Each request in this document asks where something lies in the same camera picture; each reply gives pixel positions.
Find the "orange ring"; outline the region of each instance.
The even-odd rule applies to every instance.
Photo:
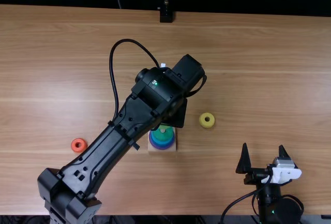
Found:
[[[74,139],[71,143],[71,149],[75,153],[82,153],[83,151],[86,150],[86,148],[87,148],[87,143],[85,140],[81,138]]]

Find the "wooden table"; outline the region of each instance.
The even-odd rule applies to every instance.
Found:
[[[208,80],[189,99],[175,154],[149,154],[146,138],[111,171],[98,214],[220,214],[254,190],[235,174],[242,144],[265,167],[283,144],[302,169],[282,188],[306,214],[330,214],[331,19],[248,14],[0,6],[0,214],[47,214],[37,177],[91,143],[113,115],[110,47],[122,38],[173,66],[189,53]],[[114,56],[121,103],[142,68],[153,66],[126,43]],[[211,112],[212,129],[199,125]],[[229,214],[252,214],[250,199]]]

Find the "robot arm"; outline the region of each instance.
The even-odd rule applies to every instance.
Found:
[[[101,207],[95,194],[107,174],[131,146],[138,149],[136,142],[160,123],[183,126],[186,98],[197,92],[191,90],[201,78],[203,85],[205,72],[190,55],[173,69],[143,69],[118,115],[88,149],[62,169],[47,168],[38,177],[51,223],[86,224],[91,220]]]

